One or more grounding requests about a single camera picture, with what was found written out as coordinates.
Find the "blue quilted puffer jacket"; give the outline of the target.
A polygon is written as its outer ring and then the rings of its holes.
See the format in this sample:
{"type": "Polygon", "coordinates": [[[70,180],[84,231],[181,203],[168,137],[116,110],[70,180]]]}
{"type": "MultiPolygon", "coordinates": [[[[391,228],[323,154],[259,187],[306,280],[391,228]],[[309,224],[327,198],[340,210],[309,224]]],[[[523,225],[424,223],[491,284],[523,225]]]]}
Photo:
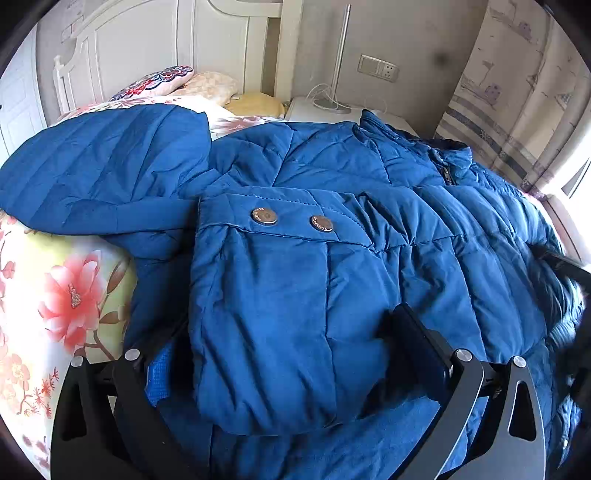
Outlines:
{"type": "Polygon", "coordinates": [[[439,405],[399,306],[478,361],[525,360],[545,472],[581,412],[562,355],[584,303],[535,256],[542,209],[454,140],[369,111],[211,138],[172,105],[85,114],[2,166],[1,207],[127,252],[126,348],[180,466],[202,479],[385,479],[439,405]]]}

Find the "floral bed quilt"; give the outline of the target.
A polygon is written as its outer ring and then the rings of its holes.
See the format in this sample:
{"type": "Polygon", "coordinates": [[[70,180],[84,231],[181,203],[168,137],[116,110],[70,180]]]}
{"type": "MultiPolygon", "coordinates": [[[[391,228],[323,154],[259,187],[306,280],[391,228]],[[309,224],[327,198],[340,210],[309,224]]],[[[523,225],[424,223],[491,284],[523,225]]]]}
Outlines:
{"type": "Polygon", "coordinates": [[[2,165],[1,440],[15,443],[1,461],[4,479],[25,477],[24,468],[9,464],[18,454],[35,477],[49,478],[53,421],[70,360],[121,355],[136,284],[132,261],[118,247],[98,237],[34,227],[32,217],[47,193],[38,174],[26,169],[69,147],[88,160],[98,150],[84,139],[83,128],[109,134],[112,115],[138,106],[204,115],[212,140],[270,122],[267,116],[236,116],[198,96],[103,102],[62,115],[2,165]]]}

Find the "patterned window curtain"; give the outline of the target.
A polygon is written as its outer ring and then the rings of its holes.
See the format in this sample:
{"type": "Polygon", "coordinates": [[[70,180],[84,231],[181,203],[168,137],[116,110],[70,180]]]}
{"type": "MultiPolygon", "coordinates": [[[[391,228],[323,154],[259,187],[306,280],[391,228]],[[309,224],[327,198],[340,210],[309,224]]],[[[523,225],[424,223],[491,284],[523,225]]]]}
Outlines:
{"type": "Polygon", "coordinates": [[[437,136],[546,197],[586,161],[590,70],[534,1],[491,1],[437,136]]]}

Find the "white bedside table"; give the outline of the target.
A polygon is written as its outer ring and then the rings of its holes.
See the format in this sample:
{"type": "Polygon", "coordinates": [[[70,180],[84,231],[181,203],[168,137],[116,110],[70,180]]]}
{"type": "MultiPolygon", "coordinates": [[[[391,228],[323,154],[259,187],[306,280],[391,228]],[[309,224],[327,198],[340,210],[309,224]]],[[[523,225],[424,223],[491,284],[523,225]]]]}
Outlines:
{"type": "MultiPolygon", "coordinates": [[[[391,125],[398,130],[404,130],[414,136],[417,136],[417,132],[413,127],[404,119],[399,116],[384,113],[381,111],[373,110],[385,124],[391,125]]],[[[314,123],[339,123],[343,121],[351,121],[358,123],[362,114],[361,107],[352,107],[352,111],[349,113],[338,113],[335,110],[325,110],[318,108],[312,103],[311,99],[306,97],[295,97],[290,102],[290,107],[287,109],[287,113],[284,116],[284,120],[287,122],[314,122],[314,123]]]]}

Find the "white wardrobe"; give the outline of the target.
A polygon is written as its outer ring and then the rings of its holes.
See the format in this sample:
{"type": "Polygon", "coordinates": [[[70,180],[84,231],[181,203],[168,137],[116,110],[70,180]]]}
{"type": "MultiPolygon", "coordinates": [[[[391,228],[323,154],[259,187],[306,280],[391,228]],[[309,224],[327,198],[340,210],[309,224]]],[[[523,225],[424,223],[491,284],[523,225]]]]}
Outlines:
{"type": "Polygon", "coordinates": [[[47,127],[39,95],[37,26],[25,37],[1,77],[1,162],[47,127]]]}

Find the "purple patterned pillow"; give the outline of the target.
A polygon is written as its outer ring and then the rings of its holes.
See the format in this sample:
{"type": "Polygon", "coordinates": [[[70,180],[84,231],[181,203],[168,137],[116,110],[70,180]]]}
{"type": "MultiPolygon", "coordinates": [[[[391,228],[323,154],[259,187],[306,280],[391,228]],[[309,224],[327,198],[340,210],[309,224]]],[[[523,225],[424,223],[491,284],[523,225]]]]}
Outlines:
{"type": "Polygon", "coordinates": [[[194,75],[194,70],[186,65],[174,65],[143,76],[121,89],[110,100],[129,100],[134,98],[166,96],[186,84],[194,75]]]}

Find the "yellow pillow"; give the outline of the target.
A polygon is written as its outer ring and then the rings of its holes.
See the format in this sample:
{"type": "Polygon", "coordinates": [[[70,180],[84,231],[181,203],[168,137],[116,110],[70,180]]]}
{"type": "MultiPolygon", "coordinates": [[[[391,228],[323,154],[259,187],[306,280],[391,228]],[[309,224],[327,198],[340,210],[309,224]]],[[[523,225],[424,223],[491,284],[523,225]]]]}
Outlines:
{"type": "Polygon", "coordinates": [[[284,113],[286,113],[283,102],[262,92],[235,95],[224,108],[238,116],[262,116],[283,119],[284,113]]]}

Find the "peach patterned pillow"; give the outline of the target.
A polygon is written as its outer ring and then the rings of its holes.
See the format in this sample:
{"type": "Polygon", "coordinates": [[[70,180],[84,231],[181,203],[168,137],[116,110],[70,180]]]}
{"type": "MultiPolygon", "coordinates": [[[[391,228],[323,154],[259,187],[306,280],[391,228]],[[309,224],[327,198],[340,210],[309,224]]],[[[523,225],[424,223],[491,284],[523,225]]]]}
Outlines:
{"type": "Polygon", "coordinates": [[[173,92],[176,96],[201,96],[219,106],[224,106],[238,94],[238,81],[228,75],[207,71],[191,77],[184,85],[173,92]]]}

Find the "white wooden headboard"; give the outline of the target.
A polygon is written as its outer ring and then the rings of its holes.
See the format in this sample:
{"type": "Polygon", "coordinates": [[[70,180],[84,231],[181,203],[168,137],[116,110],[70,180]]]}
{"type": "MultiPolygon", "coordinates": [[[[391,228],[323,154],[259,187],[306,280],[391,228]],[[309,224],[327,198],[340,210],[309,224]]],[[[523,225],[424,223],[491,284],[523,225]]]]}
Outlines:
{"type": "Polygon", "coordinates": [[[68,62],[54,59],[59,110],[108,100],[173,65],[224,73],[239,92],[293,97],[300,1],[108,1],[73,34],[68,62]]]}

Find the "wall power socket plate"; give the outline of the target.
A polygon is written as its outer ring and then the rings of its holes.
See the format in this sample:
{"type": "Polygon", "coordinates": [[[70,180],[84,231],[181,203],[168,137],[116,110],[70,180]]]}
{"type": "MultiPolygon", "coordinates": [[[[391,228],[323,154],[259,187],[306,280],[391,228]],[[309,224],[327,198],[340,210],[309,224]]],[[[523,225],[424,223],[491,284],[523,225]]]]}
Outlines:
{"type": "Polygon", "coordinates": [[[394,83],[398,80],[399,71],[399,67],[394,63],[366,54],[360,56],[359,73],[394,83]]]}

